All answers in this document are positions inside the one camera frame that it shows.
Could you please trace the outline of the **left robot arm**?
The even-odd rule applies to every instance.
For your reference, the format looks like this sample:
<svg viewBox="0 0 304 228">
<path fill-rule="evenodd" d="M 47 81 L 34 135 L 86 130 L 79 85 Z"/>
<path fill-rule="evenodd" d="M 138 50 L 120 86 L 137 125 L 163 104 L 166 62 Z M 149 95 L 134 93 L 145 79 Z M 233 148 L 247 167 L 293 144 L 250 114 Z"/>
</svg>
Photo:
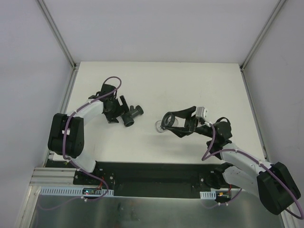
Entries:
<svg viewBox="0 0 304 228">
<path fill-rule="evenodd" d="M 101 174 L 95 170 L 95 159 L 84 150 L 85 125 L 100 115 L 104 115 L 109 124 L 116 124 L 118 117 L 130 110 L 125 97 L 117 96 L 117 90 L 113 85 L 104 84 L 76 110 L 53 116 L 48 149 L 84 170 L 84 179 L 91 185 L 100 181 Z"/>
</svg>

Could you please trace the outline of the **grey pipe tee fitting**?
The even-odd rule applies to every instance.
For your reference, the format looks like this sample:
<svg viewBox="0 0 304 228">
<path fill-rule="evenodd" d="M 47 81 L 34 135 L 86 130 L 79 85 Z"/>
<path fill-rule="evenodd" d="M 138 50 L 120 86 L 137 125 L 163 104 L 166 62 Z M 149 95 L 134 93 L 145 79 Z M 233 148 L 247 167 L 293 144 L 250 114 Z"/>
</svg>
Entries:
<svg viewBox="0 0 304 228">
<path fill-rule="evenodd" d="M 137 105 L 136 107 L 131 105 L 130 110 L 121 116 L 124 126 L 125 127 L 132 126 L 134 124 L 134 118 L 142 115 L 143 113 L 144 111 L 140 105 Z"/>
</svg>

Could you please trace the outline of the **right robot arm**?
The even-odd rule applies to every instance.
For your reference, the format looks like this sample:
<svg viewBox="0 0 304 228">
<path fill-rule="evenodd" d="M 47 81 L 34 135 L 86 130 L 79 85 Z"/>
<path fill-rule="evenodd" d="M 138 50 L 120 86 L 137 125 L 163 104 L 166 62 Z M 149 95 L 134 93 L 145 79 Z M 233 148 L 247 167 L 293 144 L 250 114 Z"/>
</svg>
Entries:
<svg viewBox="0 0 304 228">
<path fill-rule="evenodd" d="M 226 185 L 235 185 L 255 195 L 275 215 L 283 211 L 290 213 L 288 207 L 295 204 L 300 212 L 297 218 L 304 218 L 298 202 L 301 193 L 288 168 L 281 162 L 270 163 L 240 149 L 231 141 L 232 128 L 228 118 L 221 117 L 212 123 L 205 107 L 192 106 L 167 112 L 155 123 L 155 128 L 159 133 L 170 131 L 180 138 L 193 133 L 211 138 L 202 161 L 217 157 L 223 163 L 204 178 L 210 188 L 219 190 Z"/>
</svg>

